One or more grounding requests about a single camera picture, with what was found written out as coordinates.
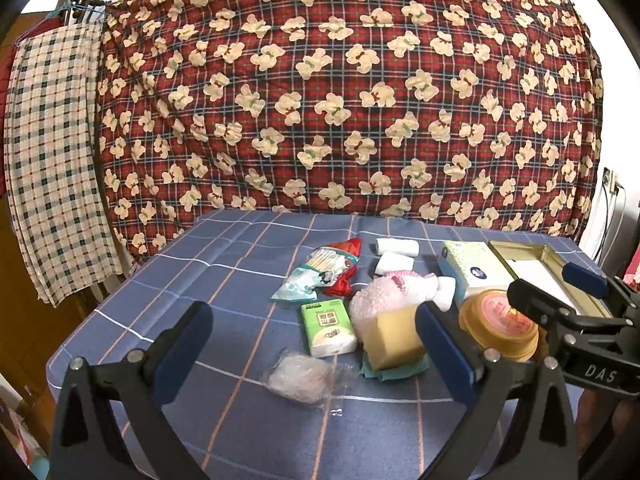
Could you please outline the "cream green checked cloth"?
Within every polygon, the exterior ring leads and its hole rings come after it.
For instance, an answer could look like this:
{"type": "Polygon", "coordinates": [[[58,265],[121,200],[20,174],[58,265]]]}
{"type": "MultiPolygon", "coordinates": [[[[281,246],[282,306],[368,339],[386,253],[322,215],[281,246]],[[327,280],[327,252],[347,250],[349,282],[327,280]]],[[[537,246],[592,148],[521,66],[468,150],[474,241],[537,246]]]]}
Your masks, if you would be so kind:
{"type": "Polygon", "coordinates": [[[13,231],[38,298],[52,307],[122,273],[94,168],[101,36],[93,23],[23,40],[6,95],[13,231]]]}

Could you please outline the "white foam block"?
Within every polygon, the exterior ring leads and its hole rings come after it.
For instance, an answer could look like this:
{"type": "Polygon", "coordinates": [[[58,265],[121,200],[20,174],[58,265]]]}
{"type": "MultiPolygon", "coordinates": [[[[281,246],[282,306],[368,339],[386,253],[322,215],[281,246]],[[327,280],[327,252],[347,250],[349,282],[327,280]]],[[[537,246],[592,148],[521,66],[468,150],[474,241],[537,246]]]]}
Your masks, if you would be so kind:
{"type": "Polygon", "coordinates": [[[374,274],[377,276],[383,276],[394,272],[412,271],[413,265],[413,257],[401,255],[397,252],[384,252],[384,254],[378,259],[374,274]]]}

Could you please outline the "yellow sponge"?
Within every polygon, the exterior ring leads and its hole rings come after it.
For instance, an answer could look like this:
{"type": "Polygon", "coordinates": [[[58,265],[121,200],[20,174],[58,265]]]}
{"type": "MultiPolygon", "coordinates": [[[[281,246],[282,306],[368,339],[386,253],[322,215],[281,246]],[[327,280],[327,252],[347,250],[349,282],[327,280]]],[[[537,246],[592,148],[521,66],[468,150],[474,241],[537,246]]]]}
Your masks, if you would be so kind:
{"type": "Polygon", "coordinates": [[[362,343],[376,372],[418,362],[425,347],[416,332],[416,306],[379,314],[363,332],[362,343]]]}

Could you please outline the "clear plastic bag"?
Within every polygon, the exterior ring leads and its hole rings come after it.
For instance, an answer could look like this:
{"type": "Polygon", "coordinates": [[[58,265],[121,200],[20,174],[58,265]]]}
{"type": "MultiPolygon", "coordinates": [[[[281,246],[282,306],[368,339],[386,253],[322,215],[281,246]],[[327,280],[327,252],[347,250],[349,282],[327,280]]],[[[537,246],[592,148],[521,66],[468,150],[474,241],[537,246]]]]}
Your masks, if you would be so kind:
{"type": "Polygon", "coordinates": [[[281,398],[324,408],[358,377],[355,367],[284,350],[262,375],[262,384],[281,398]]]}

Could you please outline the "white gauze roll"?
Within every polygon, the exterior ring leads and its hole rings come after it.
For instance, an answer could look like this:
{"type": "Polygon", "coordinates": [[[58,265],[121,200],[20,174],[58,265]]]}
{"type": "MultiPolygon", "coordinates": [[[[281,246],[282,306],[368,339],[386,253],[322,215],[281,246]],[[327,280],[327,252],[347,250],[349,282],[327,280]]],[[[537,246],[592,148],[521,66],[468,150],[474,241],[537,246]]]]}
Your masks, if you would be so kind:
{"type": "Polygon", "coordinates": [[[387,254],[397,254],[416,258],[420,252],[420,244],[417,240],[407,240],[406,238],[381,237],[375,242],[375,250],[379,256],[387,254]]]}

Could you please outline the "teal cloth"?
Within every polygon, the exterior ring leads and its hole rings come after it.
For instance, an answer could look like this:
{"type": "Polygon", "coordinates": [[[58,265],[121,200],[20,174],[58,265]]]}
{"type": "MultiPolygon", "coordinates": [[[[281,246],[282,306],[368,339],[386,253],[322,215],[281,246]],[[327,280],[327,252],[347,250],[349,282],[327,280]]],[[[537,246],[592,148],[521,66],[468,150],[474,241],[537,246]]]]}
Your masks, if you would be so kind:
{"type": "Polygon", "coordinates": [[[374,370],[369,362],[367,353],[363,353],[360,375],[367,379],[375,379],[379,382],[396,382],[410,377],[420,375],[430,368],[428,356],[421,356],[420,359],[402,364],[399,366],[386,368],[385,370],[374,370]]]}

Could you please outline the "blue checked tablecloth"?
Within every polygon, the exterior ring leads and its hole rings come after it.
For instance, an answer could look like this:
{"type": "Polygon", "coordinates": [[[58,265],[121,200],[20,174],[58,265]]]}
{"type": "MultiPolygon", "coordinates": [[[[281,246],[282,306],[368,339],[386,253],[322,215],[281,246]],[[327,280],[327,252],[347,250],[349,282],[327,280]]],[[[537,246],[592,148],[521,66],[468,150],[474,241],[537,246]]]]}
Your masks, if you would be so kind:
{"type": "Polygon", "coordinates": [[[175,402],[164,408],[213,479],[415,479],[463,415],[436,370],[402,382],[358,378],[330,408],[276,396],[262,375],[285,349],[304,351],[295,304],[270,297],[317,247],[358,237],[355,288],[371,280],[375,243],[416,240],[414,267],[438,269],[446,240],[506,240],[506,233],[422,221],[225,210],[209,214],[153,257],[71,334],[47,366],[61,389],[70,359],[114,362],[174,325],[196,300],[213,310],[212,336],[175,402]]]}

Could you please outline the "wall power socket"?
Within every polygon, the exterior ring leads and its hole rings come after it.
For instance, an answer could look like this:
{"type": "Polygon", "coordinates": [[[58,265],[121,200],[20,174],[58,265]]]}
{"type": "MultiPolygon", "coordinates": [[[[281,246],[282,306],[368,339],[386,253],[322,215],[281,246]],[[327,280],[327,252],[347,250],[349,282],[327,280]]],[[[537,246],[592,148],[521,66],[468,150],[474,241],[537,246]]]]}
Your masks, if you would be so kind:
{"type": "Polygon", "coordinates": [[[617,174],[611,169],[604,168],[602,185],[610,194],[616,195],[618,193],[617,174]]]}

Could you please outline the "pink white knit sock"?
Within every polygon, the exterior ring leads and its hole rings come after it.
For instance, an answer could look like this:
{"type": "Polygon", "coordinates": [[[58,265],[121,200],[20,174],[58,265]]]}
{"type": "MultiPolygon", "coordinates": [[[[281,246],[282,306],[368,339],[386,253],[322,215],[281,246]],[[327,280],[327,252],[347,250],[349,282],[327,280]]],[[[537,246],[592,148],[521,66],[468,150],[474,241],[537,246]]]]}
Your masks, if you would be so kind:
{"type": "Polygon", "coordinates": [[[386,276],[399,288],[402,302],[407,307],[431,302],[442,312],[447,312],[454,302],[457,283],[449,276],[420,275],[413,271],[395,271],[386,276]]]}

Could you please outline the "gold metal tin tray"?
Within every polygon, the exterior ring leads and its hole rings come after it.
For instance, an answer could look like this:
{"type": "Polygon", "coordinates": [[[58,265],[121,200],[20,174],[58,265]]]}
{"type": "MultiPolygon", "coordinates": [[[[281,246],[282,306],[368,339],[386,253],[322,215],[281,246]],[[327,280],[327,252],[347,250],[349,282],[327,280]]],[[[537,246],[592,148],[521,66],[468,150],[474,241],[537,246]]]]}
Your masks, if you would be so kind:
{"type": "Polygon", "coordinates": [[[488,246],[512,278],[522,278],[571,306],[577,314],[610,318],[600,300],[567,284],[562,278],[565,261],[549,246],[490,240],[488,246]]]}

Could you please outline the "green tissue pack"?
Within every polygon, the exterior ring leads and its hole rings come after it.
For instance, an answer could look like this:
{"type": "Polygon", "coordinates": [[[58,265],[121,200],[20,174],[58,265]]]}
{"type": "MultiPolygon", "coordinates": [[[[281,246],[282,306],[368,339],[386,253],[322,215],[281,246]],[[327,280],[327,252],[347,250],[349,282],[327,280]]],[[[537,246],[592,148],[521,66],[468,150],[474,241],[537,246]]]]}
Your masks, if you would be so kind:
{"type": "Polygon", "coordinates": [[[300,307],[309,354],[322,359],[352,353],[358,338],[341,299],[329,299],[300,307]]]}

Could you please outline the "yellow blue tissue box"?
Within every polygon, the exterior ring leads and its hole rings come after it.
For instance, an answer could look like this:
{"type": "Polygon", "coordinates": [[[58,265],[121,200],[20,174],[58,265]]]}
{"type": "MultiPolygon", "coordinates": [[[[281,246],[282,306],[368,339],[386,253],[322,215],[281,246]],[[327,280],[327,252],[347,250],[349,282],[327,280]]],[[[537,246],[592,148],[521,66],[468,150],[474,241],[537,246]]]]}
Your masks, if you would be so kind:
{"type": "Polygon", "coordinates": [[[469,297],[488,289],[506,290],[513,276],[484,242],[445,240],[437,257],[440,274],[456,283],[454,304],[461,307],[469,297]]]}

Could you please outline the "cotton swab teal pouch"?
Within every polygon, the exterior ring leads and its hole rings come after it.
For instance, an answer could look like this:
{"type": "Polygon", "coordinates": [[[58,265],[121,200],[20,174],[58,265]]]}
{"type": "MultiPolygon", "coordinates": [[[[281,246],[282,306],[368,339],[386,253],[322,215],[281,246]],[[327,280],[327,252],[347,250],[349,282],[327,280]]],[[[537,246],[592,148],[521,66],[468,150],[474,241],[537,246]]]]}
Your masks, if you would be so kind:
{"type": "Polygon", "coordinates": [[[330,246],[314,250],[307,261],[284,280],[271,295],[274,302],[302,302],[317,299],[317,289],[332,286],[356,258],[330,246]]]}

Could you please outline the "pink fluffy puff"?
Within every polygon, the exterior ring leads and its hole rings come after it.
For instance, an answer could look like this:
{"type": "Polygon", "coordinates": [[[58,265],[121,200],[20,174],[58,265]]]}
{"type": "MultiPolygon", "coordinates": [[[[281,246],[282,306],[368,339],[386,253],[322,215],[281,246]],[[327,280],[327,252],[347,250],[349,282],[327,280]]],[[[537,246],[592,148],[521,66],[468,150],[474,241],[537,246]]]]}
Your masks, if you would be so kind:
{"type": "Polygon", "coordinates": [[[416,306],[425,300],[428,279],[419,274],[380,276],[358,290],[349,301],[348,314],[360,337],[381,313],[416,306]]]}

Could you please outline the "red gold satin pouch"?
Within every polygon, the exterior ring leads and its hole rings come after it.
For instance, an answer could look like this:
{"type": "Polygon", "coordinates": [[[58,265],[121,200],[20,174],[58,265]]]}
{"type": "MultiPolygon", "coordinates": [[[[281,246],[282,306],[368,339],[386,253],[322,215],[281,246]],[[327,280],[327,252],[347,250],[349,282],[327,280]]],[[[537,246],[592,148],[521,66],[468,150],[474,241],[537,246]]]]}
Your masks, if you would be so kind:
{"type": "Polygon", "coordinates": [[[353,237],[344,242],[330,244],[330,247],[339,249],[342,252],[348,252],[356,258],[356,262],[342,273],[332,286],[323,289],[323,293],[329,297],[350,298],[354,294],[350,280],[355,276],[357,271],[362,240],[360,240],[359,237],[353,237]]]}

